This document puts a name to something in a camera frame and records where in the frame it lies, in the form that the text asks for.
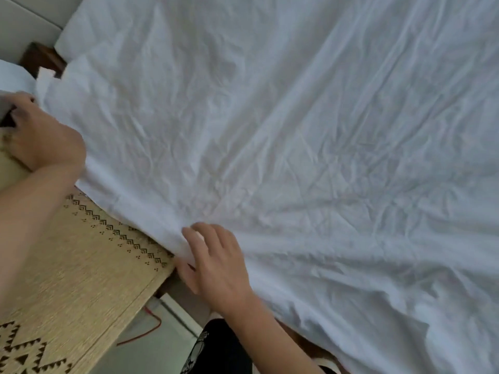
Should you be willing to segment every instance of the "red cord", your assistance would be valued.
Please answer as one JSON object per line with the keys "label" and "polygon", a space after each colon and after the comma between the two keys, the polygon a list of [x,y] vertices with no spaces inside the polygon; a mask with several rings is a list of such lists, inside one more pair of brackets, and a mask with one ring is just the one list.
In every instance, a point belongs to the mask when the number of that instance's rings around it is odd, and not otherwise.
{"label": "red cord", "polygon": [[154,319],[156,319],[157,321],[159,321],[158,325],[156,327],[154,327],[153,329],[150,329],[148,330],[146,333],[142,333],[141,335],[139,336],[135,336],[133,339],[129,339],[129,340],[125,340],[125,341],[122,341],[120,343],[117,343],[116,346],[120,346],[120,345],[124,345],[124,344],[128,344],[128,343],[131,343],[132,341],[135,341],[137,339],[140,339],[144,336],[147,336],[149,333],[157,330],[159,327],[161,327],[161,318],[155,314],[152,313],[152,311],[150,309],[147,308],[147,306],[144,306],[144,311],[147,312],[149,315],[151,315]]}

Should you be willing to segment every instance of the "black pants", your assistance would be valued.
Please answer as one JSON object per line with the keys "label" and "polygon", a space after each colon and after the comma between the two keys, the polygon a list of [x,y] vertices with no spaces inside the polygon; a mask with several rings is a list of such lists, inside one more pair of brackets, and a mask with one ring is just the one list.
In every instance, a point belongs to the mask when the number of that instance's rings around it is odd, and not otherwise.
{"label": "black pants", "polygon": [[[327,373],[334,372],[328,368]],[[199,335],[181,374],[252,374],[253,362],[224,319],[210,320]]]}

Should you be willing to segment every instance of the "white tiled wall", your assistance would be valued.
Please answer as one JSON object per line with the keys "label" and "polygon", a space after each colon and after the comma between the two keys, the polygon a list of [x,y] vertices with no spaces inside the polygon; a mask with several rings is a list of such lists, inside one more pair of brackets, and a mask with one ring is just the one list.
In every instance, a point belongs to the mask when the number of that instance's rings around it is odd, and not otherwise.
{"label": "white tiled wall", "polygon": [[81,0],[0,0],[0,59],[17,62],[28,44],[53,46]]}

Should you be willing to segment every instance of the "person's right hand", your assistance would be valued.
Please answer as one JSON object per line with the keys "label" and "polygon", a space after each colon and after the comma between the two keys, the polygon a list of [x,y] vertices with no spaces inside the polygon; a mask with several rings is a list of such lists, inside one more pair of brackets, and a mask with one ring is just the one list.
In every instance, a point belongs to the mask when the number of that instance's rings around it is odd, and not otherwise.
{"label": "person's right hand", "polygon": [[257,302],[245,259],[234,234],[217,224],[195,223],[182,234],[196,260],[196,269],[176,257],[180,278],[224,318],[237,317]]}
{"label": "person's right hand", "polygon": [[59,165],[76,181],[85,166],[86,150],[78,131],[40,109],[28,93],[4,96],[16,109],[16,128],[6,141],[10,154],[32,171]]}

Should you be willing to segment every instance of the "floor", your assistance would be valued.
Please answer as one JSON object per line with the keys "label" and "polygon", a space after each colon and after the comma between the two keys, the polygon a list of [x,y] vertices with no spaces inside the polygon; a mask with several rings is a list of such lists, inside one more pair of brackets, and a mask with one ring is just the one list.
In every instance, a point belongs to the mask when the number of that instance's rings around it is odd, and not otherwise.
{"label": "floor", "polygon": [[[147,306],[162,324],[151,334],[128,344],[112,347],[90,374],[179,374],[202,328],[171,297],[162,304],[152,298]],[[141,311],[118,341],[138,336],[157,321]]]}

